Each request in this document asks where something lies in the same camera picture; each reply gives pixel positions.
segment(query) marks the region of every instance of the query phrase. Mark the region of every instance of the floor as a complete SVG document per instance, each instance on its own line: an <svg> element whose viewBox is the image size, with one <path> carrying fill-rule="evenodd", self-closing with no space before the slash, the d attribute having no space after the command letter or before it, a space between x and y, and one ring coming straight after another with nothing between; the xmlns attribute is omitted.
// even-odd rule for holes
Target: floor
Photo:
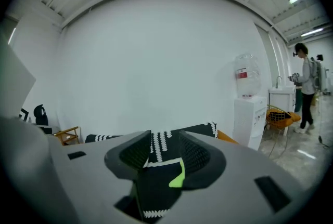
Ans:
<svg viewBox="0 0 333 224"><path fill-rule="evenodd" d="M259 147L262 153L293 175L306 189L320 183L332 161L333 96L320 96L316 106L311 106L311 113L314 130L305 134L295 133L293 130L300 122L289 127L287 136L283 136L283 131L278 135L278 131L268 130ZM319 135L324 144L332 147L326 148L320 144Z"/></svg>

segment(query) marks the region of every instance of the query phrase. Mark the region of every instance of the gray jacket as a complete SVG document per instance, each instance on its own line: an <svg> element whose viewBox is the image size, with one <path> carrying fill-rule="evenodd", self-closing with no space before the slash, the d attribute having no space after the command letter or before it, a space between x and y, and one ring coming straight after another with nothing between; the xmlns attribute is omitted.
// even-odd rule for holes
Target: gray jacket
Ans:
<svg viewBox="0 0 333 224"><path fill-rule="evenodd" d="M315 93L313 86L314 79L310 74L310 69L312 69L312 63L309 62L309 59L306 57L303 62L303 75L295 79L295 82L302 83L302 93L306 95Z"/></svg>

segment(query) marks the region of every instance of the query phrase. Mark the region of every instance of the faucet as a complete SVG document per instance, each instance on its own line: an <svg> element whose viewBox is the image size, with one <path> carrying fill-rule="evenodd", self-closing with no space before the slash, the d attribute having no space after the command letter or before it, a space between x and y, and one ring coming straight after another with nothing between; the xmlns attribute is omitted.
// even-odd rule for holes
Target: faucet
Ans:
<svg viewBox="0 0 333 224"><path fill-rule="evenodd" d="M282 80L282 77L279 75L277 78L276 78L276 86L275 86L275 88L277 89L278 87L279 87L279 85L278 85L278 79L279 79L279 77L281 78L281 80Z"/></svg>

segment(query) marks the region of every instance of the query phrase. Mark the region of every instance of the black bag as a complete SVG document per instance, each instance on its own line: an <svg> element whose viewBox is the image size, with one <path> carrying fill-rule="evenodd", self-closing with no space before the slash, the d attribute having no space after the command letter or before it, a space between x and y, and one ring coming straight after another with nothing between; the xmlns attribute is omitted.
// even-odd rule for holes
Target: black bag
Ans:
<svg viewBox="0 0 333 224"><path fill-rule="evenodd" d="M48 119L46 116L45 109L43 108L43 104L37 106L33 110L33 114L36 117L36 124L37 125L48 125Z"/></svg>

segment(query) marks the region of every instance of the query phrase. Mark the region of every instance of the person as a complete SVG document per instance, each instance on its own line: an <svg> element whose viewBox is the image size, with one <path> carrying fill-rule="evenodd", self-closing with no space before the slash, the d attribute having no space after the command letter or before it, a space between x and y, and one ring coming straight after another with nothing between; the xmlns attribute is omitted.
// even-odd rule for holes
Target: person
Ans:
<svg viewBox="0 0 333 224"><path fill-rule="evenodd" d="M302 83L302 121L300 127L295 128L295 132L304 134L306 132L305 126L306 122L309 123L308 130L314 129L313 119L310 112L311 101L315 94L315 88L313 85L312 62L308 59L308 48L302 44L297 43L295 45L295 51L299 58L304 59L303 62L303 75L300 77L294 77L293 81L296 83Z"/></svg>

